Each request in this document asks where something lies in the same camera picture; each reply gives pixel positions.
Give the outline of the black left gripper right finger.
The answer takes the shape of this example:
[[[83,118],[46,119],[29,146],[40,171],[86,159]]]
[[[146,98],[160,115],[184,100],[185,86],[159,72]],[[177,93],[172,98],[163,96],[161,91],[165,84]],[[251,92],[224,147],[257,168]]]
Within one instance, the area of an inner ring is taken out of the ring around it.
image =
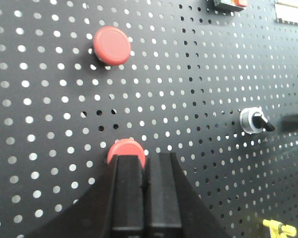
[[[145,234],[148,238],[227,238],[201,201],[175,153],[160,153],[146,165]]]

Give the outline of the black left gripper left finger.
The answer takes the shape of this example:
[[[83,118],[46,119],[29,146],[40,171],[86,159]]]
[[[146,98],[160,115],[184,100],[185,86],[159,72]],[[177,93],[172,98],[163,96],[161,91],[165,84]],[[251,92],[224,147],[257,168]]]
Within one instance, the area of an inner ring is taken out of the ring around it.
[[[29,238],[142,238],[143,170],[137,156],[114,156],[78,201]]]

